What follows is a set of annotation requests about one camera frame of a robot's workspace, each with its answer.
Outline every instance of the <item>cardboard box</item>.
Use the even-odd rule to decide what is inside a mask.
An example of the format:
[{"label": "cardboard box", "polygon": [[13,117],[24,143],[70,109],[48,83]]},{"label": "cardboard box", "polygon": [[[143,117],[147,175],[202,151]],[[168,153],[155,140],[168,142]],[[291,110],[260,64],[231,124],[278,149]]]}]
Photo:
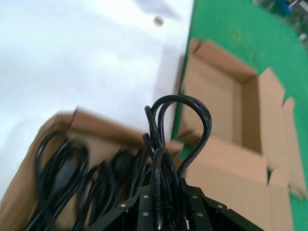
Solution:
[{"label": "cardboard box", "polygon": [[[203,102],[213,121],[208,143],[189,167],[188,184],[265,230],[291,230],[288,187],[301,197],[307,193],[294,100],[283,103],[284,89],[272,70],[258,77],[213,42],[192,40],[182,91]],[[179,138],[194,146],[202,132],[198,115],[184,105]]]},{"label": "cardboard box", "polygon": [[186,182],[265,231],[293,230],[287,176],[278,167],[268,182],[266,160],[257,153],[212,138],[188,167]]},{"label": "cardboard box", "polygon": [[[144,148],[142,133],[112,123],[104,118],[90,115],[81,110],[74,113],[59,113],[48,120],[38,132],[29,151],[12,180],[0,208],[0,227],[2,231],[23,230],[30,219],[35,205],[36,193],[34,182],[34,160],[42,139],[52,131],[63,130],[68,137],[84,142],[89,150],[89,167],[99,164],[104,159],[115,155],[120,148]],[[42,164],[54,154],[61,140],[53,141],[44,151]],[[177,158],[182,145],[176,142],[166,144],[176,166],[181,160]],[[74,197],[65,206],[57,219],[63,228],[72,228],[75,222]]]}]

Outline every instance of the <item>brown cardboard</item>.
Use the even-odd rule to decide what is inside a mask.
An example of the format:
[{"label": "brown cardboard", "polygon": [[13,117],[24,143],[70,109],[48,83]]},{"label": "brown cardboard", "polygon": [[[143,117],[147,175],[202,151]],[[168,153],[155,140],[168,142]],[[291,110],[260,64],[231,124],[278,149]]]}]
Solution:
[{"label": "brown cardboard", "polygon": [[[293,106],[283,104],[284,89],[268,68],[254,69],[211,41],[192,40],[182,91],[203,102],[212,115],[211,137],[262,155],[270,170],[288,176],[292,192],[305,196]],[[183,106],[179,138],[194,146],[203,127],[198,115]]]},{"label": "brown cardboard", "polygon": [[[74,113],[59,113],[42,125],[40,131],[29,147],[28,153],[19,167],[7,189],[0,208],[0,227],[2,231],[23,230],[32,215],[36,205],[34,185],[34,159],[42,139],[52,131],[63,130],[74,139],[80,139],[89,150],[89,167],[100,163],[103,159],[111,158],[120,148],[139,149],[144,147],[142,133],[123,125],[113,123],[101,117],[96,117],[82,110]],[[44,151],[43,164],[54,154],[61,143],[61,138],[52,140]],[[176,166],[180,160],[178,153],[182,149],[180,143],[166,144]],[[66,205],[57,219],[62,228],[72,228],[75,221],[74,197]]]},{"label": "brown cardboard", "polygon": [[288,178],[276,168],[267,184],[258,153],[212,137],[187,170],[186,181],[266,231],[291,231]]}]

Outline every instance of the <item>black cable bundle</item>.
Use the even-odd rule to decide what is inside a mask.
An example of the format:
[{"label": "black cable bundle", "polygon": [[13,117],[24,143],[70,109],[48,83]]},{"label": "black cable bundle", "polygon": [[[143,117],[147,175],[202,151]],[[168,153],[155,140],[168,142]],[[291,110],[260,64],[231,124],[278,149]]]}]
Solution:
[{"label": "black cable bundle", "polygon": [[[177,172],[165,148],[164,135],[164,114],[174,102],[190,106],[200,116],[204,127],[201,139]],[[160,106],[157,125],[155,116]],[[143,135],[148,153],[139,151],[136,156],[132,156],[127,152],[119,152],[111,161],[101,162],[89,171],[89,155],[85,145],[69,140],[60,131],[45,137],[35,159],[38,204],[25,230],[59,231],[56,219],[76,193],[77,220],[72,230],[82,231],[87,217],[89,225],[93,224],[117,203],[132,197],[138,187],[149,184],[152,188],[154,229],[186,229],[186,221],[178,200],[179,179],[204,147],[212,127],[211,115],[200,101],[185,95],[162,97],[152,108],[146,106],[145,112],[150,126],[150,135]],[[64,138],[64,142],[41,170],[42,155],[46,146],[53,138],[59,136]],[[149,155],[152,167],[147,164]],[[68,168],[73,170],[70,174],[63,173],[63,168],[67,164],[73,164]],[[64,174],[65,177],[61,179],[59,176]]]},{"label": "black cable bundle", "polygon": [[[44,150],[56,137],[64,138],[64,142],[41,170]],[[59,131],[49,134],[40,144],[35,159],[38,204],[25,230],[59,231],[55,221],[75,193],[77,219],[72,230],[84,230],[88,214],[90,226],[117,203],[132,197],[138,187],[150,184],[151,167],[147,160],[148,154],[143,151],[136,156],[118,152],[111,161],[101,162],[88,171],[86,146],[69,140]],[[73,170],[70,174],[62,172],[68,163],[71,165],[66,168]]]},{"label": "black cable bundle", "polygon": [[[176,172],[174,163],[165,148],[164,115],[167,108],[174,102],[180,102],[191,107],[201,118],[203,134],[199,142],[183,161]],[[158,113],[158,125],[155,121]],[[150,135],[143,135],[144,142],[152,158],[151,188],[154,212],[154,229],[183,230],[187,229],[182,208],[179,205],[179,179],[205,146],[212,128],[212,118],[208,109],[197,99],[186,95],[169,95],[158,99],[151,107],[145,107],[149,121]]]}]

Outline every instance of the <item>wire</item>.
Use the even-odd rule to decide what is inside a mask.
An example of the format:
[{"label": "wire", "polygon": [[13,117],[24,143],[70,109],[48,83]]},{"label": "wire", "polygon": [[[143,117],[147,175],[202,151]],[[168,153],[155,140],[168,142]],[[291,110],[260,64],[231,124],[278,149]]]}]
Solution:
[{"label": "wire", "polygon": [[[175,172],[174,164],[171,160],[168,150],[165,148],[164,134],[164,115],[167,108],[174,102],[179,102],[191,107],[200,117],[203,123],[203,134],[192,149],[189,155]],[[155,121],[156,113],[158,113],[157,123]],[[212,118],[208,109],[199,100],[187,95],[168,95],[158,99],[151,107],[145,107],[145,113],[149,122],[150,135],[144,133],[143,139],[152,158],[151,188],[152,188],[152,204],[154,211],[154,229],[161,230],[165,226],[171,225],[173,229],[186,229],[186,222],[182,208],[178,203],[179,197],[179,178],[182,177],[184,171],[190,163],[197,157],[205,146],[212,129]],[[171,202],[175,208],[177,215],[168,222],[163,221],[163,202]]]},{"label": "wire", "polygon": [[[202,137],[178,171],[165,148],[164,135],[164,115],[174,102],[191,107],[200,116],[204,127]],[[204,147],[212,127],[211,115],[200,101],[185,95],[162,97],[152,108],[146,106],[145,113],[150,130],[150,134],[143,134],[147,153],[140,150],[132,156],[128,152],[118,152],[111,161],[103,161],[90,170],[88,149],[84,144],[69,140],[61,131],[47,135],[39,145],[35,158],[38,204],[25,231],[60,231],[56,219],[74,194],[77,194],[77,219],[72,231],[81,231],[86,226],[87,217],[87,225],[90,226],[117,203],[135,195],[140,186],[149,184],[152,190],[154,229],[187,229],[183,208],[179,203],[179,179]],[[52,141],[57,138],[63,142],[43,167],[43,154],[47,152],[45,149],[48,145],[54,146]],[[147,164],[149,156],[152,166]]]},{"label": "wire", "polygon": [[[60,137],[63,143],[42,168],[42,156],[47,145]],[[89,155],[85,145],[69,140],[60,131],[47,135],[35,158],[38,204],[25,231],[59,231],[55,221],[75,193],[77,219],[72,231],[83,230],[88,215],[88,225],[92,225],[117,203],[132,197],[138,187],[150,184],[148,157],[143,151],[139,151],[136,156],[118,152],[111,161],[101,162],[88,171]],[[69,177],[65,168],[73,169]]]}]

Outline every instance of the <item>box flap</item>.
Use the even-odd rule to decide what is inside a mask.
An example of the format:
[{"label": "box flap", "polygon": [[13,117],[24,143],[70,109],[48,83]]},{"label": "box flap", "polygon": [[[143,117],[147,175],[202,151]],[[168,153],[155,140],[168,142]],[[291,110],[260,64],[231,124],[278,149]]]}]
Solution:
[{"label": "box flap", "polygon": [[236,153],[229,152],[227,147],[232,145],[227,145],[226,150],[221,149],[219,156],[213,155],[209,157],[211,160],[207,161],[207,157],[211,154],[207,146],[215,143],[216,141],[205,145],[205,149],[191,163],[186,175],[187,184],[200,187],[207,197],[225,204],[260,228],[271,230],[270,197],[266,179],[263,182],[253,180],[255,176],[248,168],[252,167],[255,171],[255,162],[249,161],[249,158],[241,162],[240,158],[244,153],[237,156]]},{"label": "box flap", "polygon": [[243,179],[258,181],[264,185],[268,180],[267,163],[263,157],[214,136],[209,138],[198,160]]},{"label": "box flap", "polygon": [[[81,130],[84,133],[92,134],[104,139],[126,143],[134,147],[145,147],[142,132],[126,125],[115,123],[102,116],[95,116],[84,109],[75,110],[74,120],[71,129]],[[179,154],[183,144],[176,141],[166,142],[166,148],[170,154]]]},{"label": "box flap", "polygon": [[266,231],[291,231],[288,178],[277,168],[267,185],[266,172],[262,157],[213,138],[189,166],[186,181]]},{"label": "box flap", "polygon": [[291,190],[304,196],[306,186],[293,118],[293,100],[284,105],[284,89],[270,68],[259,77],[262,153],[271,170],[281,167]]},{"label": "box flap", "polygon": [[288,191],[289,177],[282,168],[273,170],[269,180],[270,214],[273,231],[292,231],[293,219]]},{"label": "box flap", "polygon": [[308,197],[301,155],[298,147],[297,132],[293,117],[294,99],[287,99],[283,106],[286,140],[289,148],[288,161],[290,165],[290,185],[292,193],[299,197]]},{"label": "box flap", "polygon": [[203,38],[200,37],[199,39],[193,38],[189,42],[189,53],[195,53],[197,49],[199,49],[202,45]]},{"label": "box flap", "polygon": [[194,40],[192,43],[194,54],[200,56],[204,62],[225,74],[232,76],[239,82],[246,82],[251,77],[257,75],[256,70],[252,69],[243,61],[239,60],[214,42],[207,40],[200,47],[198,44],[200,44],[200,40],[198,40],[198,42]]}]

